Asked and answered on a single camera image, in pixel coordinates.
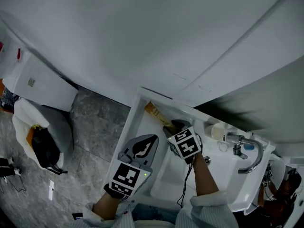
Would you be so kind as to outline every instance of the tile floor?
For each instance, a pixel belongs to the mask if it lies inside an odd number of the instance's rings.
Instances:
[[[22,170],[26,192],[17,192],[2,180],[0,208],[17,228],[62,227],[89,201],[100,198],[117,141],[130,108],[80,88],[69,119],[75,150],[68,174],[57,176],[40,169],[17,142],[12,115],[0,112],[0,157],[15,159]],[[9,177],[17,189],[19,177]],[[49,181],[55,185],[53,200],[48,199]]]

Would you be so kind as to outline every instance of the blue object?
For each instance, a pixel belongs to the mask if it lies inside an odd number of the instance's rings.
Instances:
[[[254,150],[255,147],[254,147],[253,145],[250,145],[250,144],[245,143],[245,144],[244,144],[244,149],[245,149],[245,150]]]

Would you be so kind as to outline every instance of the bathroom sink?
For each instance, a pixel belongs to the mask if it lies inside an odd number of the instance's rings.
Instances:
[[[202,138],[204,157],[210,157],[208,167],[219,190],[227,193],[230,209],[233,212],[248,209],[262,181],[270,154],[275,147],[258,136],[252,136],[250,133],[234,128],[234,132],[237,131],[238,134],[246,138],[253,138],[264,146],[263,159],[257,168],[249,174],[238,174],[238,169],[248,167],[254,162],[257,157],[257,150],[246,151],[242,147],[242,153],[248,156],[246,160],[233,155],[231,147],[228,149],[221,147],[220,150],[218,142],[204,134],[205,125],[217,123],[219,122],[218,120],[191,107],[142,88],[138,90],[137,96],[134,99],[112,162],[114,159],[117,159],[118,153],[131,138],[144,134],[156,134],[159,137],[159,144],[151,165],[153,173],[136,194],[129,197],[129,199],[165,209],[180,209],[177,200],[182,195],[188,166],[184,160],[175,156],[170,151],[167,139],[162,131],[162,125],[144,111],[145,105],[150,100],[169,119],[182,119],[192,124],[195,132]],[[225,124],[225,128],[232,129],[233,127]],[[107,175],[103,185],[108,182]],[[192,196],[196,196],[193,171],[190,173],[187,181],[184,198],[185,207],[190,206],[190,198]]]

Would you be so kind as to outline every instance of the person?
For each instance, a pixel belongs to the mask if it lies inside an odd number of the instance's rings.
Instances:
[[[264,200],[265,190],[263,184],[261,184],[257,203],[263,208],[264,215],[269,216],[272,226],[276,227],[284,224],[287,220],[286,218],[289,217],[291,206],[294,202],[291,196],[300,186],[301,181],[302,178],[298,173],[290,175],[288,180],[282,181],[278,190],[271,182],[269,189],[273,194],[274,200]]]
[[[13,163],[14,163],[14,159],[13,158],[8,158],[8,159],[4,159],[4,158],[0,158],[0,177],[7,177],[7,176],[14,176],[14,175],[19,175],[20,174],[20,169],[17,168],[13,168]]]
[[[83,209],[83,218],[70,222],[70,228],[237,228],[238,223],[227,206],[201,153],[193,158],[197,196],[190,199],[192,209],[179,212],[135,204],[120,199],[123,194],[105,186],[106,193],[96,204]]]

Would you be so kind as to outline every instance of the black bag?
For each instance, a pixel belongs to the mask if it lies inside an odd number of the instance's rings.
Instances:
[[[67,171],[55,167],[59,160],[60,151],[47,129],[35,129],[32,146],[41,167],[57,175],[67,173]]]

